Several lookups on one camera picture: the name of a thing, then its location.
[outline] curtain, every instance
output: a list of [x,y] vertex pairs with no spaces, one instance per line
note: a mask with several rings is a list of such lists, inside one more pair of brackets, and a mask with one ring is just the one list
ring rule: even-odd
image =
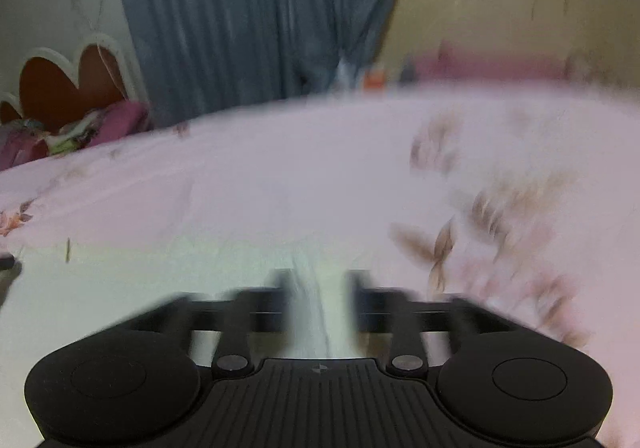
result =
[[122,0],[158,126],[325,91],[376,51],[394,0]]

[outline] blue curtain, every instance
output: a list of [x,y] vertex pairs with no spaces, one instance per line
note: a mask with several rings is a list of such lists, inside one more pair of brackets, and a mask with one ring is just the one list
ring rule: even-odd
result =
[[325,91],[369,63],[394,0],[122,0],[158,126]]

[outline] brown headboard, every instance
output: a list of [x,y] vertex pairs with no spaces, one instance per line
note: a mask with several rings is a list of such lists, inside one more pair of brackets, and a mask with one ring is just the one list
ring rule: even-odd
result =
[[8,101],[0,100],[0,123],[32,118],[45,130],[55,132],[94,108],[105,108],[123,97],[133,98],[119,54],[115,42],[105,35],[86,41],[73,63],[50,49],[34,50],[20,72],[18,103],[22,114]]

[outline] white cable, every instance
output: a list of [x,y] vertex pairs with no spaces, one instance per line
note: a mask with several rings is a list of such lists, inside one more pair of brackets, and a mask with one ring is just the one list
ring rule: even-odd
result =
[[[99,1],[99,4],[98,4],[98,16],[96,18],[95,25],[91,21],[91,18],[86,14],[86,11],[84,10],[84,6],[82,4],[82,0],[73,0],[73,2],[76,5],[76,10],[80,13],[82,18],[84,18],[85,22],[89,26],[89,30],[92,33],[98,32],[99,29],[100,29],[100,22],[101,22],[101,19],[102,19],[102,12],[104,11],[104,0],[100,0]],[[100,47],[100,43],[96,43],[96,49],[98,50],[98,56],[100,57],[100,60],[102,61],[102,65],[104,65],[104,68],[107,69],[107,73],[109,74],[109,78],[113,82],[113,85],[115,85],[115,87],[118,89],[118,91],[122,95],[122,98],[126,99],[127,93],[124,92],[122,88],[120,88],[120,84],[119,84],[119,82],[116,81],[116,78],[113,75],[113,72],[111,71],[111,67],[109,66],[107,61],[104,59],[104,56],[102,56],[102,50],[101,50],[101,47]]]

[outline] bed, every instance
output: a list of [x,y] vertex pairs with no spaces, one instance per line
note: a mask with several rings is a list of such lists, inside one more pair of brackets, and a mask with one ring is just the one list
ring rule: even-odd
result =
[[0,93],[0,170],[146,125],[122,51],[104,34],[87,37],[73,61],[49,48],[32,50],[17,84],[17,96]]
[[41,439],[22,394],[41,357],[177,291],[294,268],[293,354],[366,356],[344,285],[359,268],[583,349],[614,385],[599,439],[637,447],[639,136],[633,93],[431,85],[230,110],[2,172],[0,248],[23,264],[0,309],[2,444]]

